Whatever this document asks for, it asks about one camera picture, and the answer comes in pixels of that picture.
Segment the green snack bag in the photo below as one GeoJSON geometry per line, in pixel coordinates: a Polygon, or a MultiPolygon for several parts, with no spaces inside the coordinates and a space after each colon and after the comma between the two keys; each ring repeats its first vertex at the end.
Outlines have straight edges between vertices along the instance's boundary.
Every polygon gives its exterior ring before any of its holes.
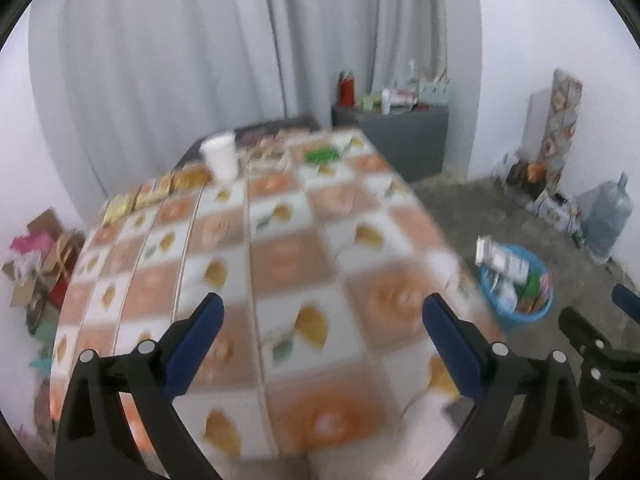
{"type": "Polygon", "coordinates": [[[521,314],[534,314],[542,310],[550,299],[552,286],[550,275],[530,271],[524,284],[515,286],[518,304],[516,310],[521,314]]]}

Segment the grey black box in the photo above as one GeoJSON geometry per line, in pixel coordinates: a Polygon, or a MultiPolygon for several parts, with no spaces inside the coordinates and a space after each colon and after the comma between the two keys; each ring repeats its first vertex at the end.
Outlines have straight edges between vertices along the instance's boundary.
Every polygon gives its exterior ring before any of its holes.
{"type": "Polygon", "coordinates": [[[528,262],[489,236],[480,236],[477,239],[475,264],[486,266],[516,284],[524,284],[528,279],[528,262]]]}

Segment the blue trash basket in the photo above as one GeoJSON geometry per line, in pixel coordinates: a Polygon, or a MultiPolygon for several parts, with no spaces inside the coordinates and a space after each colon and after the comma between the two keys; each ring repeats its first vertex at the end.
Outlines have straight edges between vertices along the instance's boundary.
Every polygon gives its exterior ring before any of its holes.
{"type": "Polygon", "coordinates": [[[500,328],[509,333],[544,318],[551,309],[554,291],[547,267],[533,252],[513,244],[502,247],[527,263],[526,280],[518,283],[483,264],[480,290],[500,328]]]}

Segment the blue water jug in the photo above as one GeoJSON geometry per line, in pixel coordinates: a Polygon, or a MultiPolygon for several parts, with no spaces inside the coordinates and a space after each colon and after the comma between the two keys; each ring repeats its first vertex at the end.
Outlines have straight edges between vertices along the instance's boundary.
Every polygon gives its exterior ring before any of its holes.
{"type": "Polygon", "coordinates": [[[590,258],[603,266],[611,258],[617,240],[634,210],[627,192],[628,176],[601,183],[585,220],[586,248],[590,258]]]}

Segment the rolled patterned mat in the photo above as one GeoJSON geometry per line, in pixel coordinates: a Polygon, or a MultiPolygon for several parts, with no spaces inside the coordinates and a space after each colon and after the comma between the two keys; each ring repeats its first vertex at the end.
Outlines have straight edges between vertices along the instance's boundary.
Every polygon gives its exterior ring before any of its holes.
{"type": "Polygon", "coordinates": [[[553,73],[550,104],[538,160],[546,167],[547,188],[558,189],[572,146],[580,104],[582,82],[562,68],[553,73]]]}

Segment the yellow sachet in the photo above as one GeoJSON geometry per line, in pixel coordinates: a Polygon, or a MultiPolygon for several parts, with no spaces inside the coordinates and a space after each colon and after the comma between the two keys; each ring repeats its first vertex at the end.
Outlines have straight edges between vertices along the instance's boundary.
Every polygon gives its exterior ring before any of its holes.
{"type": "Polygon", "coordinates": [[[134,192],[118,194],[107,204],[104,212],[102,226],[110,224],[124,218],[134,209],[136,194],[134,192]]]}

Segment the orange sachet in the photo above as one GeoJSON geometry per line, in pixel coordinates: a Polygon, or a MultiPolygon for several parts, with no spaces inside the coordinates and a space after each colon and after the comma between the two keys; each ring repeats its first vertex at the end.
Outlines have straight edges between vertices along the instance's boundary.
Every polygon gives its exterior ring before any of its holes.
{"type": "Polygon", "coordinates": [[[136,200],[134,201],[134,209],[142,209],[152,204],[164,200],[171,190],[171,176],[165,176],[154,180],[149,180],[141,185],[136,200]]]}

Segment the grey cabinet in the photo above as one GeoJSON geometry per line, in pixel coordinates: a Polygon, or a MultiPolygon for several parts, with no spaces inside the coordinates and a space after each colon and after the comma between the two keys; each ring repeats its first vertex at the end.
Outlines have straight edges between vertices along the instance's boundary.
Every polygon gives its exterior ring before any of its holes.
{"type": "Polygon", "coordinates": [[[442,172],[448,131],[446,106],[414,108],[400,114],[365,113],[334,105],[334,127],[357,127],[407,182],[442,172]]]}

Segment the gold sachet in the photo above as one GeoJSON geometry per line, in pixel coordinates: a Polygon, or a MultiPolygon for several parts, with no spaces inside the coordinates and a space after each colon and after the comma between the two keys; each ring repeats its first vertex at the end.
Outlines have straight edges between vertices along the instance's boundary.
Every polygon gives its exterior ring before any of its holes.
{"type": "Polygon", "coordinates": [[[172,173],[171,189],[174,192],[190,190],[206,185],[212,180],[212,174],[204,164],[183,166],[172,173]]]}

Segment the patterned tablecloth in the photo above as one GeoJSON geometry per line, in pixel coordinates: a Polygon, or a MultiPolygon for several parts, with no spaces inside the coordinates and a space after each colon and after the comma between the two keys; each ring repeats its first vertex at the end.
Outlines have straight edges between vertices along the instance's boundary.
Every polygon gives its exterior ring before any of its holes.
{"type": "Polygon", "coordinates": [[[203,452],[254,460],[394,432],[424,393],[454,387],[422,323],[442,295],[500,336],[477,282],[409,185],[356,129],[242,150],[242,174],[96,226],[56,330],[59,419],[81,351],[131,351],[210,292],[224,324],[175,407],[203,452]],[[305,154],[334,146],[327,165],[305,154]]]}

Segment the white paper cup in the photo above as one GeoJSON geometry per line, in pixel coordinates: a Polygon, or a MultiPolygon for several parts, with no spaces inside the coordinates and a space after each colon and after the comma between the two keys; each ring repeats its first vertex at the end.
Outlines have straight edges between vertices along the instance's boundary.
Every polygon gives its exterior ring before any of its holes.
{"type": "Polygon", "coordinates": [[[227,131],[205,139],[198,149],[208,169],[220,182],[233,182],[239,175],[235,132],[227,131]]]}

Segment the small green wrapper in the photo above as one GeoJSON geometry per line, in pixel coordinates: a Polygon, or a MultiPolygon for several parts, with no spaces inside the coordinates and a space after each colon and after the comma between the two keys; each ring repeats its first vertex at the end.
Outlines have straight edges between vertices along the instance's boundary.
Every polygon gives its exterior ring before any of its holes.
{"type": "Polygon", "coordinates": [[[311,165],[327,165],[336,162],[342,156],[341,151],[334,146],[324,146],[310,150],[305,154],[305,162],[311,165]]]}

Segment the red thermos bottle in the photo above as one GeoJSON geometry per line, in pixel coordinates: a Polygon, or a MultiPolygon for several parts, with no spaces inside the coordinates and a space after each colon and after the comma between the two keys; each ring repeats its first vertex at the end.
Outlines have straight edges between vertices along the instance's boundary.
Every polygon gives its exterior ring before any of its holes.
{"type": "Polygon", "coordinates": [[[351,70],[343,70],[338,76],[338,105],[353,108],[356,102],[355,76],[351,70]]]}

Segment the grey curtain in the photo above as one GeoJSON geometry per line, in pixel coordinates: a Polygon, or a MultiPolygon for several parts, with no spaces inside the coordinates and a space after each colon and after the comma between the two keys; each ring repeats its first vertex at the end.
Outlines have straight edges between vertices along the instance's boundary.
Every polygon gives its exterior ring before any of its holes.
{"type": "MultiPolygon", "coordinates": [[[[101,203],[198,139],[454,71],[450,0],[32,0],[28,60],[70,201],[101,203]]],[[[476,11],[477,0],[462,0],[476,11]]]]}

